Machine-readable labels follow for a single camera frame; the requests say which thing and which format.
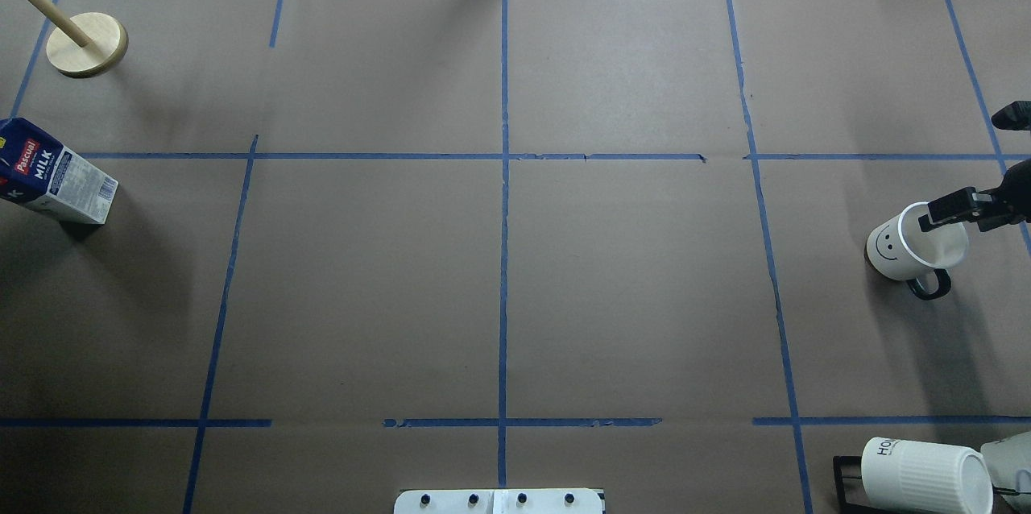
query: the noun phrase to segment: wooden peg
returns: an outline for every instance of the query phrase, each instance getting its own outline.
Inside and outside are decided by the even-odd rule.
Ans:
[[[129,36],[113,16],[84,12],[69,18],[51,0],[28,1],[57,27],[46,40],[46,58],[67,76],[96,76],[125,56]]]

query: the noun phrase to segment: red pascual logo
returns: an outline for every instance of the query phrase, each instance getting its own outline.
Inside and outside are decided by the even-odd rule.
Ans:
[[[25,140],[25,147],[22,149],[22,158],[19,158],[18,163],[14,164],[14,169],[19,172],[24,173],[24,175],[29,175],[29,165],[32,163],[32,156],[36,155],[36,150],[39,148],[39,142],[35,139]]]

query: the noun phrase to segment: white mug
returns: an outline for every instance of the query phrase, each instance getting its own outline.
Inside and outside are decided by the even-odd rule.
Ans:
[[[989,442],[980,447],[980,453],[996,487],[1021,492],[1003,493],[1002,499],[1021,514],[1031,514],[1031,432]]]
[[[927,213],[927,202],[917,202],[874,228],[866,238],[866,258],[882,275],[905,280],[918,298],[931,301],[949,294],[953,283],[947,269],[966,258],[970,238],[963,224],[921,231],[920,217]],[[932,294],[920,282],[928,272],[938,278],[938,289]]]
[[[863,449],[863,489],[874,508],[990,514],[992,480],[982,455],[963,446],[872,438]]]

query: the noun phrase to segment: mug handle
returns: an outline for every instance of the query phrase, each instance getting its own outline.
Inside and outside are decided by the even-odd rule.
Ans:
[[[942,298],[944,295],[953,287],[953,279],[949,276],[949,271],[943,271],[941,268],[934,269],[934,275],[938,278],[938,290],[934,293],[927,293],[926,287],[920,282],[920,279],[909,279],[906,280],[906,285],[909,285],[909,290],[912,290],[913,295],[921,301],[934,301],[935,298]]]

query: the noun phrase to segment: gray tabletop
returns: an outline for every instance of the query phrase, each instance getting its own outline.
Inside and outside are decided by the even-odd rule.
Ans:
[[[0,206],[0,511],[836,510],[831,456],[1031,430],[1031,239],[863,260],[1031,153],[1024,0],[0,0],[0,112],[121,181]]]

